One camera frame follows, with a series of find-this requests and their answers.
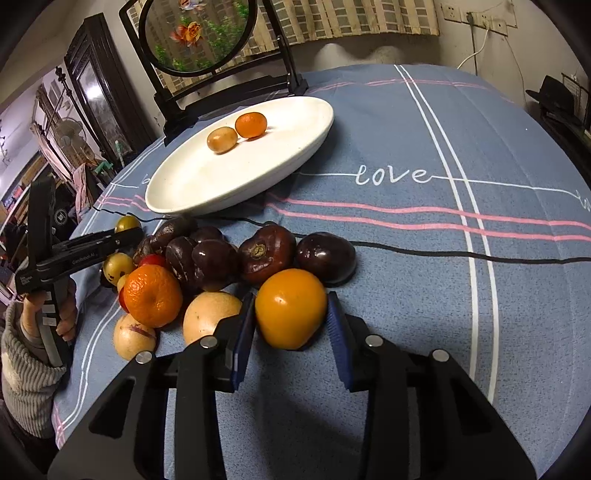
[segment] black hat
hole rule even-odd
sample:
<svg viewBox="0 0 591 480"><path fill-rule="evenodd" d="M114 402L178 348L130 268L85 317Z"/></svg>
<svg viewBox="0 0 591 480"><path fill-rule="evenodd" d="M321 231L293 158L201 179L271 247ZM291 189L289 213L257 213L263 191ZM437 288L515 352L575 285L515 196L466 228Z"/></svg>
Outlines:
<svg viewBox="0 0 591 480"><path fill-rule="evenodd" d="M582 125L583 122L574 114L574 96L561 82L546 76L539 92L525 91L530 97L538 100L540 105L553 113L559 120Z"/></svg>

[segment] fan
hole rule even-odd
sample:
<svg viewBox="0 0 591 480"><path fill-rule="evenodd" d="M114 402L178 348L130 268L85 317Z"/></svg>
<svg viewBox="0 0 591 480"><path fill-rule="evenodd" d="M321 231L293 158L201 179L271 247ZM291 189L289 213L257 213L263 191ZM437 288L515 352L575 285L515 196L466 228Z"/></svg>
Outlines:
<svg viewBox="0 0 591 480"><path fill-rule="evenodd" d="M66 117L59 121L53 129L53 136L57 145L73 165L76 166L86 161L94 163L96 155L86 143L86 131L78 120Z"/></svg>
<svg viewBox="0 0 591 480"><path fill-rule="evenodd" d="M55 138L60 148L74 147L80 150L86 145L86 133L78 120L66 117L54 129Z"/></svg>

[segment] mirror stand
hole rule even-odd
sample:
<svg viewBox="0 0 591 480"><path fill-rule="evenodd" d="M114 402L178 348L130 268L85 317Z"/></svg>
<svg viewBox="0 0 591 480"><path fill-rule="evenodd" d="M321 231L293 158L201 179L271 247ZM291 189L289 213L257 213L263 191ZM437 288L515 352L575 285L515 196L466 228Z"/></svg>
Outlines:
<svg viewBox="0 0 591 480"><path fill-rule="evenodd" d="M272 0L261 0L261 2L265 12L267 13L269 23L271 24L274 38L277 41L277 50L253 55L249 58L249 60L243 63L239 63L234 67L219 71L223 64L231 61L231 59L239 53L252 33L252 29L256 22L257 8L256 0L249 0L248 22L244 34L242 35L239 43L237 43L235 48L228 55L229 58L226 57L219 64L216 64L208 69L204 69L198 73L172 71L169 68L161 68L161 66L158 65L157 60L148 46L146 35L142 35L142 32L145 31L145 25L148 16L147 11L152 5L152 1L148 0L148 2L146 2L143 7L139 21L139 31L141 32L139 36L136 34L134 26L128 15L129 9L136 2L137 0L128 1L119 11L119 17L123 22L125 30L144 67L144 70L146 71L146 74L150 78L150 81L156 90L154 100L156 101L156 104L158 105L158 108L162 112L162 115L165 119L165 145L168 145L187 128L192 127L201 117L214 111L227 108L228 106L237 104L239 102L244 102L245 100L255 98L260 95L277 92L279 90L287 90L288 95L303 95L307 90L307 82L297 72L296 65L291 54L289 42L285 37L281 22L277 16L275 8L273 7ZM206 85L275 60L283 61L286 72L285 75L278 77L266 75L249 80L248 82L239 83L204 97L203 99L196 100L195 102L187 105L184 109L181 109L178 105L178 101L180 99L193 92L196 92ZM160 78L156 74L154 68L158 68L165 73L173 74L179 77L195 77L206 73L212 73L212 75L173 94L168 88L162 86Z"/></svg>

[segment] metal screw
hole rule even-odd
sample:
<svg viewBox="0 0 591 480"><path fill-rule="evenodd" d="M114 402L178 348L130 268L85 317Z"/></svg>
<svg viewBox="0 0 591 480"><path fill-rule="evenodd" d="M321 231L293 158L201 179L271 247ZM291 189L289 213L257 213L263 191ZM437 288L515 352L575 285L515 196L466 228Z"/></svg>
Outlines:
<svg viewBox="0 0 591 480"><path fill-rule="evenodd" d="M435 350L432 355L438 362L447 362L449 360L449 353L445 350Z"/></svg>
<svg viewBox="0 0 591 480"><path fill-rule="evenodd" d="M199 340L199 345L201 345L203 348L213 348L217 345L217 338L215 338L213 335L208 335L207 337L203 337L201 340Z"/></svg>
<svg viewBox="0 0 591 480"><path fill-rule="evenodd" d="M373 347L382 346L384 344L384 339L379 335L368 335L365 337L365 343Z"/></svg>
<svg viewBox="0 0 591 480"><path fill-rule="evenodd" d="M147 364L151 360L152 352L148 352L147 350L144 350L143 352L140 352L135 356L135 361L138 362L140 365Z"/></svg>

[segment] white oval plate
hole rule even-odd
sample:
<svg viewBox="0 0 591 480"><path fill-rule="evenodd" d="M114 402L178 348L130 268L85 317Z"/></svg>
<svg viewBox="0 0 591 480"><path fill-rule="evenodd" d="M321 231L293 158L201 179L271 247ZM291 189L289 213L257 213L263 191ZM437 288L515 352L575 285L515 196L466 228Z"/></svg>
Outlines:
<svg viewBox="0 0 591 480"><path fill-rule="evenodd" d="M207 136L234 127L243 113L267 117L266 133L240 138L230 151L215 154ZM217 212L264 192L300 168L320 148L333 123L329 103L314 97L286 97L232 113L193 135L159 166L146 189L156 213Z"/></svg>

